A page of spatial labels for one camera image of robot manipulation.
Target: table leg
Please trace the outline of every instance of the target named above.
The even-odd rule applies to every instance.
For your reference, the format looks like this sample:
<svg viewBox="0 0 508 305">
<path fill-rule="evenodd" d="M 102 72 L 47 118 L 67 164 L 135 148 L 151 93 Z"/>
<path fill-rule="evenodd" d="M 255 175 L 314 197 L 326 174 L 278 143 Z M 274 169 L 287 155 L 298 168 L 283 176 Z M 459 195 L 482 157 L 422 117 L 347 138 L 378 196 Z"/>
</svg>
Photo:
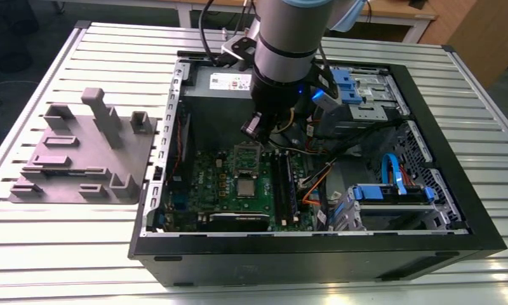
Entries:
<svg viewBox="0 0 508 305">
<path fill-rule="evenodd" d="M 422 35 L 426 32 L 427 26 L 430 25 L 431 20 L 418 20 L 411 26 L 406 38 L 403 40 L 405 43 L 418 43 Z"/>
<path fill-rule="evenodd" d="M 186 27 L 187 29 L 193 28 L 193 19 L 190 16 L 191 10 L 193 10 L 191 4 L 178 3 L 179 24 L 181 24 L 181 27 Z"/>
<path fill-rule="evenodd" d="M 52 2 L 52 7 L 55 8 L 55 13 L 58 15 L 62 15 L 66 12 L 64 4 L 66 4 L 64 2 L 59 2 L 59 1 Z"/>
</svg>

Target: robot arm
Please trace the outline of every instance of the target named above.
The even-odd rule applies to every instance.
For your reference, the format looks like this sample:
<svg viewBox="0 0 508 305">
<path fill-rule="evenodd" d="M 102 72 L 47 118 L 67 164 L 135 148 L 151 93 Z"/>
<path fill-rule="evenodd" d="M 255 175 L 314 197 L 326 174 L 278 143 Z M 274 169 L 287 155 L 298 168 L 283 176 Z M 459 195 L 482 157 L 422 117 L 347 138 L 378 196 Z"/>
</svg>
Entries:
<svg viewBox="0 0 508 305">
<path fill-rule="evenodd" d="M 339 90 L 331 72 L 315 65 L 315 53 L 331 19 L 334 5 L 341 5 L 338 23 L 353 27 L 366 0 L 259 0 L 259 23 L 251 94 L 255 104 L 253 118 L 243 132 L 257 141 L 267 142 L 278 118 L 290 113 L 303 88 L 315 86 L 331 98 Z"/>
</svg>

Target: floor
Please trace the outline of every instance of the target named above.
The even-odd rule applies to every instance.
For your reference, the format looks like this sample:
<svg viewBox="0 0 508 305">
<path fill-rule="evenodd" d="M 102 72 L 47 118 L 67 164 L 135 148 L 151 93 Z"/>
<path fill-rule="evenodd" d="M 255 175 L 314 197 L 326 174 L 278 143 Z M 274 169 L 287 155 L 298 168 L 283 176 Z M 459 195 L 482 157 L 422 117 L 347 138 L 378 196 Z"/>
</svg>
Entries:
<svg viewBox="0 0 508 305">
<path fill-rule="evenodd" d="M 174 10 L 136 8 L 123 6 L 104 6 L 98 4 L 67 3 L 66 13 L 55 13 L 51 2 L 34 0 L 31 2 L 40 22 L 40 31 L 24 37 L 34 57 L 34 65 L 19 73 L 4 74 L 3 81 L 39 82 L 55 59 L 55 56 L 67 40 L 71 29 L 78 20 L 99 22 L 179 26 L 178 14 Z M 238 15 L 223 13 L 209 16 L 209 28 L 235 27 Z M 36 89 L 32 83 L 7 83 L 0 86 L 0 144 L 19 117 L 24 105 Z M 489 92 L 508 118 L 508 71 L 503 74 Z"/>
</svg>

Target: slotted metal table surface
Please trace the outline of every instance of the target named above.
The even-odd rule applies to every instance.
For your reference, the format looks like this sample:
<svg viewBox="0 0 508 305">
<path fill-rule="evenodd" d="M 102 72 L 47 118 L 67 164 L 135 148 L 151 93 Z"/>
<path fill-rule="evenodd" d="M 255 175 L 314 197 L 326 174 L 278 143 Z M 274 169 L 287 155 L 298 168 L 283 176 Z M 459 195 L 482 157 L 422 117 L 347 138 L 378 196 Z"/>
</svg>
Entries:
<svg viewBox="0 0 508 305">
<path fill-rule="evenodd" d="M 207 37 L 218 51 L 222 34 Z M 325 49 L 329 58 L 409 66 L 508 246 L 508 122 L 459 57 L 439 46 L 346 39 L 325 39 Z M 202 51 L 197 29 L 94 23 L 72 31 L 0 147 L 0 302 L 508 304 L 508 250 L 411 282 L 165 288 L 127 258 L 136 205 L 8 202 L 48 106 L 87 114 L 82 91 L 102 87 L 119 115 L 162 118 L 179 50 Z"/>
</svg>

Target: ram slot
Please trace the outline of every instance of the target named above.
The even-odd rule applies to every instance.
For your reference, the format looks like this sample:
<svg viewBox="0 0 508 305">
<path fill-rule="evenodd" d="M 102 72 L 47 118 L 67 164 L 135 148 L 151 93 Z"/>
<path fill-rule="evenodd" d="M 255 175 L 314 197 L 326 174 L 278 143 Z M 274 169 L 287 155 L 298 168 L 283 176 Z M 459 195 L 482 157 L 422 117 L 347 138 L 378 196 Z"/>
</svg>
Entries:
<svg viewBox="0 0 508 305">
<path fill-rule="evenodd" d="M 295 222 L 294 217 L 298 214 L 298 200 L 297 200 L 297 183 L 294 181 L 294 169 L 291 167 L 291 160 L 290 156 L 287 154 L 282 155 L 282 160 L 285 162 L 286 166 L 286 175 L 287 175 L 287 189 L 289 189 L 289 198 L 287 198 L 287 204 L 290 206 L 290 222 Z"/>
<path fill-rule="evenodd" d="M 271 169 L 275 220 L 278 224 L 287 226 L 294 223 L 294 216 L 298 212 L 298 203 L 294 172 L 286 154 L 273 155 Z"/>
</svg>

